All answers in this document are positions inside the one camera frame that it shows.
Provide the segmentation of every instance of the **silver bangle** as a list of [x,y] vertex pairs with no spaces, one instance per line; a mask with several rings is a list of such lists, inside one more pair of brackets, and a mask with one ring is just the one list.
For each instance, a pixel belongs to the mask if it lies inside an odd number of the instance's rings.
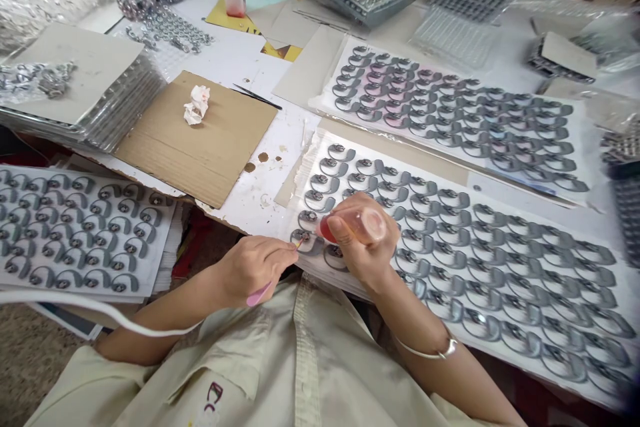
[[412,354],[417,355],[418,357],[422,357],[430,360],[446,359],[447,357],[449,357],[451,354],[455,352],[455,345],[458,343],[456,339],[451,337],[451,333],[449,332],[449,347],[447,348],[447,351],[438,352],[436,355],[429,355],[429,354],[423,354],[422,352],[418,352],[417,350],[414,350],[411,347],[406,346],[405,344],[402,343],[402,341],[398,337],[396,337],[395,339],[398,341],[398,344],[402,345],[405,349],[409,350]]

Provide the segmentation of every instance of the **crumpled tissue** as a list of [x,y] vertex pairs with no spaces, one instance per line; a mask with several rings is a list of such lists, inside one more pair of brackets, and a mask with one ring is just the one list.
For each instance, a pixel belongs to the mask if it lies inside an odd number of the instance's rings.
[[197,125],[209,108],[209,91],[208,87],[196,85],[191,90],[191,101],[185,103],[185,120],[189,125]]

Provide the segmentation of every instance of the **shirt sleeve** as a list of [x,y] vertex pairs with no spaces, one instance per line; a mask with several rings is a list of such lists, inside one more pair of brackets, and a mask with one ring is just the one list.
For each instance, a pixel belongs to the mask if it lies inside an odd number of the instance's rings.
[[506,427],[498,424],[492,424],[490,422],[484,422],[482,420],[472,419],[462,410],[458,409],[458,407],[447,402],[438,394],[432,394],[430,399],[436,409],[438,409],[443,417],[447,419],[451,427]]
[[156,369],[112,362],[80,347],[25,427],[110,426]]

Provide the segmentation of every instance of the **white table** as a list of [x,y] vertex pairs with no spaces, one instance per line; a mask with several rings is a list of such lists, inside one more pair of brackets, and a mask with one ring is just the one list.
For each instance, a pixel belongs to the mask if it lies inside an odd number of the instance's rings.
[[[215,42],[204,48],[202,53],[190,55],[177,71],[188,70],[229,88],[237,83],[281,105],[283,109],[278,112],[249,160],[255,165],[255,170],[242,172],[222,208],[213,209],[197,200],[196,203],[207,215],[243,232],[277,236],[286,209],[276,204],[274,198],[303,151],[303,145],[311,139],[320,118],[271,94],[291,63],[260,53],[265,42],[263,37],[211,25],[203,20],[217,1],[184,0],[173,6],[177,13],[215,38]],[[531,93],[540,87],[542,77],[523,64],[535,38],[529,18],[530,15],[522,11],[508,11],[501,17],[503,27],[491,68],[481,75],[485,83]],[[605,79],[599,83],[610,88],[613,82],[619,83],[616,92],[640,97],[640,85],[629,78]],[[258,156],[261,153],[266,153],[269,159],[260,161]],[[110,155],[93,152],[84,154],[167,195],[185,195]],[[490,195],[500,197],[503,201],[508,199],[513,203],[526,203],[531,211],[590,236],[602,236],[605,232],[607,240],[619,246],[620,235],[606,186],[601,193],[603,201],[600,206],[604,205],[601,209],[606,211],[602,214],[587,208],[567,210],[482,175],[472,174],[469,182],[481,186],[484,192],[490,192]]]

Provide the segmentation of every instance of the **tweezers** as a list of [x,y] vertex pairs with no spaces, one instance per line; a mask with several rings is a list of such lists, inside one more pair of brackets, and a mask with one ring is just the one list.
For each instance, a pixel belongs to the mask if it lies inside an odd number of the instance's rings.
[[242,92],[238,92],[238,93],[242,93],[243,95],[248,95],[249,97],[255,98],[256,100],[262,101],[264,103],[268,103],[269,105],[271,105],[271,107],[276,107],[278,110],[282,110],[282,107],[280,105],[276,105],[272,101],[269,101],[264,97],[261,97],[257,93],[253,93],[251,90],[247,90],[244,87],[241,87],[240,85],[237,85],[235,83],[233,84],[233,86],[242,90]]

